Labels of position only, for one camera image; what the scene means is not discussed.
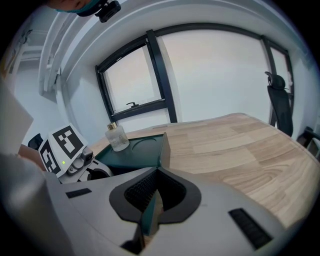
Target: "black and white tag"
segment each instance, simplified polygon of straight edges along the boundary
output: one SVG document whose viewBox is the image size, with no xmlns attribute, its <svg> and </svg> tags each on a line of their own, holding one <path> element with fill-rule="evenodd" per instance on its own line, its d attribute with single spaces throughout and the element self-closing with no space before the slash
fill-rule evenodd
<svg viewBox="0 0 320 256">
<path fill-rule="evenodd" d="M 61 169 L 50 147 L 49 140 L 46 140 L 44 144 L 42 144 L 41 146 L 42 147 L 39 149 L 39 152 L 46 170 L 48 172 L 58 174 L 61 171 Z"/>
<path fill-rule="evenodd" d="M 52 136 L 69 159 L 72 159 L 84 146 L 70 125 L 53 133 Z"/>
</svg>

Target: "window handle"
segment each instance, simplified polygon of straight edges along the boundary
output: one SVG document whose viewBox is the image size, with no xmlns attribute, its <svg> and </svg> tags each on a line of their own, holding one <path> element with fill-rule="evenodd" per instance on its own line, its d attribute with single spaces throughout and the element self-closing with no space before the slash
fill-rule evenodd
<svg viewBox="0 0 320 256">
<path fill-rule="evenodd" d="M 138 107 L 138 106 L 139 106 L 139 104 L 136 104 L 135 102 L 129 102 L 127 105 L 129 105 L 129 104 L 133 104 L 133 105 L 131 106 L 131 108 L 135 108 L 135 107 Z"/>
</svg>

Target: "black chair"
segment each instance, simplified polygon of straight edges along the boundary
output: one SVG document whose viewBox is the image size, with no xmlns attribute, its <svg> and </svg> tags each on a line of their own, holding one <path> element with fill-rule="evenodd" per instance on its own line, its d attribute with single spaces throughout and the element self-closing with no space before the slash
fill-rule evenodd
<svg viewBox="0 0 320 256">
<path fill-rule="evenodd" d="M 285 90 L 285 80 L 277 74 L 264 72 L 268 75 L 269 85 L 267 87 L 277 127 L 288 136 L 292 136 L 294 125 L 292 122 L 292 113 L 288 93 Z"/>
<path fill-rule="evenodd" d="M 44 140 L 41 138 L 40 133 L 38 133 L 36 136 L 34 136 L 28 143 L 28 147 L 32 148 L 34 150 L 38 150 L 41 146 L 41 143 Z"/>
</svg>

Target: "bottle cap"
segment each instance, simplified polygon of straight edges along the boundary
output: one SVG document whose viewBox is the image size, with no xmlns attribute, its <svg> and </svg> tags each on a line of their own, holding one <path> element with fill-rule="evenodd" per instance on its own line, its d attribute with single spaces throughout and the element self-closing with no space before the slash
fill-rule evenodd
<svg viewBox="0 0 320 256">
<path fill-rule="evenodd" d="M 108 130 L 109 131 L 114 130 L 116 128 L 117 128 L 116 122 L 112 122 L 112 123 L 108 124 Z"/>
</svg>

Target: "frosted window pane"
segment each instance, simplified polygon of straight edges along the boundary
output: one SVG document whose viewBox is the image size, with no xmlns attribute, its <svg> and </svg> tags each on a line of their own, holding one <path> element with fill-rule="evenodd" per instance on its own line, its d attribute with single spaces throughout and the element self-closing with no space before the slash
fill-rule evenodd
<svg viewBox="0 0 320 256">
<path fill-rule="evenodd" d="M 274 63 L 275 63 L 275 69 L 276 74 L 281 76 L 285 81 L 285 88 L 288 93 L 291 92 L 290 90 L 290 73 L 288 72 L 287 63 L 286 63 L 286 56 L 284 56 L 281 52 L 278 50 L 271 48 L 271 52 L 273 55 Z"/>
<path fill-rule="evenodd" d="M 269 122 L 268 63 L 259 40 L 194 30 L 158 38 L 180 121 L 245 113 Z"/>
<path fill-rule="evenodd" d="M 142 105 L 161 99 L 147 46 L 143 46 L 104 73 L 114 112 L 129 109 L 129 102 Z"/>
</svg>

